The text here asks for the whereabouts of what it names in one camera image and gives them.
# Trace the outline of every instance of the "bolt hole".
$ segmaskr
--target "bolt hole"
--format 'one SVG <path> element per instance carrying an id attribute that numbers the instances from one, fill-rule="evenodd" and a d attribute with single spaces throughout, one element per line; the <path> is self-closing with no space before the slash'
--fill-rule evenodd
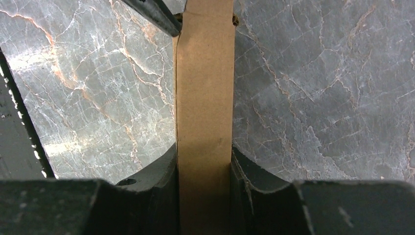
<path id="1" fill-rule="evenodd" d="M 233 23 L 233 26 L 238 26 L 239 25 L 239 18 L 236 14 L 234 14 L 232 16 L 232 23 Z"/>
<path id="2" fill-rule="evenodd" d="M 183 23 L 183 13 L 175 14 L 174 17 L 177 19 L 179 23 Z"/>
<path id="3" fill-rule="evenodd" d="M 125 179 L 125 180 L 121 180 L 117 186 L 125 186 L 125 185 L 132 185 L 135 184 L 137 182 L 137 180 L 135 179 Z"/>

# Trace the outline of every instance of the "black metal frame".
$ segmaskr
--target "black metal frame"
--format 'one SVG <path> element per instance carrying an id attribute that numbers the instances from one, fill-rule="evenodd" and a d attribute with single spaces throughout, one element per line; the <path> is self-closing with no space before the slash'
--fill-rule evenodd
<path id="1" fill-rule="evenodd" d="M 1 48 L 0 69 L 0 179 L 55 178 Z"/>
<path id="2" fill-rule="evenodd" d="M 103 180 L 0 181 L 0 234 L 178 235 L 176 146 L 116 186 Z M 403 182 L 286 182 L 236 148 L 234 235 L 413 235 L 414 188 Z"/>

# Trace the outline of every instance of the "brown cardboard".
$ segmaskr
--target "brown cardboard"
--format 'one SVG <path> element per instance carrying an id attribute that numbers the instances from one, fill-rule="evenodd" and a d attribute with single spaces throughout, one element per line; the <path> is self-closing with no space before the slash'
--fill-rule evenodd
<path id="1" fill-rule="evenodd" d="M 233 0 L 187 0 L 173 40 L 183 235 L 229 233 Z"/>

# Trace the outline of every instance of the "marble slab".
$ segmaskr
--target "marble slab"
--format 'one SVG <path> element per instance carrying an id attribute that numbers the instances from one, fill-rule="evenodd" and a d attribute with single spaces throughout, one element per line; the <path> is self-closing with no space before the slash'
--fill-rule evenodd
<path id="1" fill-rule="evenodd" d="M 415 183 L 415 2 L 236 0 L 234 11 L 244 154 L 285 180 Z M 0 47 L 60 178 L 114 183 L 175 141 L 171 39 L 121 2 L 2 0 Z"/>

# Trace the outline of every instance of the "metal rod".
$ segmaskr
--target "metal rod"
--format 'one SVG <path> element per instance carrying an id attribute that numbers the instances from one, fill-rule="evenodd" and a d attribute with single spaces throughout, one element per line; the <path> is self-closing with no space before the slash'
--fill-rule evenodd
<path id="1" fill-rule="evenodd" d="M 170 12 L 162 0 L 122 0 L 149 22 L 172 37 L 179 35 L 182 24 Z"/>

